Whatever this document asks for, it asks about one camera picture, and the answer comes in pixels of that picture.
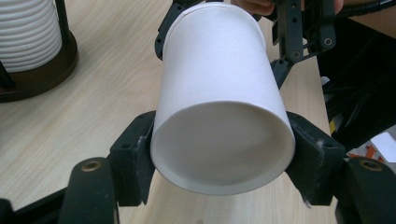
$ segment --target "stack of paper cups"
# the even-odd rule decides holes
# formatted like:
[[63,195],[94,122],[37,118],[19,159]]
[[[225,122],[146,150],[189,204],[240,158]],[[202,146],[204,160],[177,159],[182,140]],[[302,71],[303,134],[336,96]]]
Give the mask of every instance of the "stack of paper cups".
[[0,0],[0,61],[9,73],[37,68],[62,47],[51,0]]

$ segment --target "black cable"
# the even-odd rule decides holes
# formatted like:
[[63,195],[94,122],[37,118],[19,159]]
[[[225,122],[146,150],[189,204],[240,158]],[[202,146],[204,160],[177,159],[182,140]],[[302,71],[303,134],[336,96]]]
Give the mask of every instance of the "black cable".
[[377,2],[361,4],[357,6],[345,6],[337,14],[338,18],[361,16],[373,12],[380,11],[385,8],[393,7],[396,5],[396,0],[379,0]]

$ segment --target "wooden table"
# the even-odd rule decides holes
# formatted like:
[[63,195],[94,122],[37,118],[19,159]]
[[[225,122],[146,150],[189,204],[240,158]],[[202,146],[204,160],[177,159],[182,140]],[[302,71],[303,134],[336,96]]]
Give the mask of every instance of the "wooden table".
[[[0,197],[21,208],[67,185],[75,164],[105,157],[138,115],[155,110],[163,64],[154,53],[167,1],[66,0],[78,42],[74,74],[37,97],[0,104]],[[261,20],[268,56],[271,23]],[[315,59],[282,87],[289,111],[328,132]],[[308,208],[283,174],[234,196],[205,196],[153,177],[147,205],[120,209],[121,223],[334,223],[334,207]]]

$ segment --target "hand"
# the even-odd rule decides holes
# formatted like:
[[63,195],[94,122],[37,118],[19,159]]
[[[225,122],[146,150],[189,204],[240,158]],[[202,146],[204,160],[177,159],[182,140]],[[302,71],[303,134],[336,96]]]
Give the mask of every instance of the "hand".
[[[242,7],[251,14],[259,14],[268,16],[274,11],[274,4],[272,0],[231,0],[231,3]],[[344,0],[334,0],[334,10],[338,13],[343,8]]]

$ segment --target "paper cup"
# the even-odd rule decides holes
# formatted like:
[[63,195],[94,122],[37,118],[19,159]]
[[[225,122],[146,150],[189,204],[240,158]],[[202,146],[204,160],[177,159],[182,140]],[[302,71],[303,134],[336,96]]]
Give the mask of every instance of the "paper cup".
[[158,171],[183,189],[236,194],[274,180],[293,153],[257,22],[222,3],[184,11],[163,47],[151,142]]

